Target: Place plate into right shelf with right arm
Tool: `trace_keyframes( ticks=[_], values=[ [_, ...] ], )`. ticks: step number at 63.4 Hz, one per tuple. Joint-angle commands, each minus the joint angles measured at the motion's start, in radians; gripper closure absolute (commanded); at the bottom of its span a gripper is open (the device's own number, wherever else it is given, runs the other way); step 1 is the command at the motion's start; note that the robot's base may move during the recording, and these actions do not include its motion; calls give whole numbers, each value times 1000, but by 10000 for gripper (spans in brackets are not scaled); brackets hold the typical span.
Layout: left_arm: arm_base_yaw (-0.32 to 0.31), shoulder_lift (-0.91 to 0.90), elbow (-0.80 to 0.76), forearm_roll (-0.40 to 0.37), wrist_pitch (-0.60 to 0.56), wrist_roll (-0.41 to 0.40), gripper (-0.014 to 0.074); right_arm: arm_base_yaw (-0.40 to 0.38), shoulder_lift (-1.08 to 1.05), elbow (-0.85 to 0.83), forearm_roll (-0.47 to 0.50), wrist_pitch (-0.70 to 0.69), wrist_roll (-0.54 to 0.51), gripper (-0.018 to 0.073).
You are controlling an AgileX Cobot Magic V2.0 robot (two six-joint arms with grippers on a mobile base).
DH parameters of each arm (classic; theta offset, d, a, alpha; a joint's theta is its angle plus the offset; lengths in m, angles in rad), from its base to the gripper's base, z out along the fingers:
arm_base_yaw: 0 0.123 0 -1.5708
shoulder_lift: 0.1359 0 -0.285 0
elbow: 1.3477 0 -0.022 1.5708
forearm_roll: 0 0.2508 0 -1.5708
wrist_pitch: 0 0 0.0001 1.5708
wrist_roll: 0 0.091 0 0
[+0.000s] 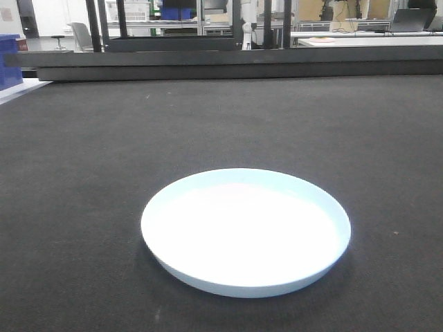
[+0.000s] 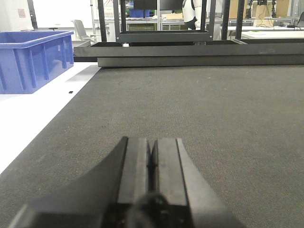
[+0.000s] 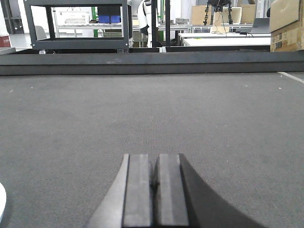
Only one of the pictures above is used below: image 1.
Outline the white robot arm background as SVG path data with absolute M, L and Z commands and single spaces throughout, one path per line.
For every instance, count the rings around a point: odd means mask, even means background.
M 257 24 L 257 1 L 241 0 L 240 15 L 244 22 L 242 24 L 243 42 L 242 50 L 251 50 L 253 44 L 253 31 Z

